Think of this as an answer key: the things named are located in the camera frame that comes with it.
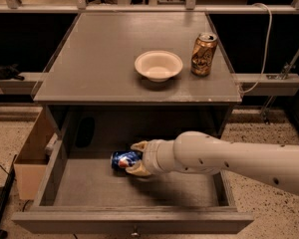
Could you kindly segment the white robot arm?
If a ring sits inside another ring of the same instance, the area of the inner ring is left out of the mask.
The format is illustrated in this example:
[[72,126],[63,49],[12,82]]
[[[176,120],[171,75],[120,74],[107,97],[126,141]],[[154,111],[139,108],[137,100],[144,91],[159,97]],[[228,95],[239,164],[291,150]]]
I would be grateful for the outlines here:
[[136,176],[228,170],[299,196],[299,145],[229,142],[187,131],[174,140],[141,141],[132,149],[143,154],[126,169]]

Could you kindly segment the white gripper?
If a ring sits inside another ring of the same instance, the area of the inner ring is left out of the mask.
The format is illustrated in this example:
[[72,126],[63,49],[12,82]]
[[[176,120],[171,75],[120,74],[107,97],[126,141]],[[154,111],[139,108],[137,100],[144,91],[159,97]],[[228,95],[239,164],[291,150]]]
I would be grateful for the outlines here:
[[168,173],[174,170],[173,141],[154,139],[133,143],[131,149],[143,152],[143,161],[126,168],[126,172],[140,177]]

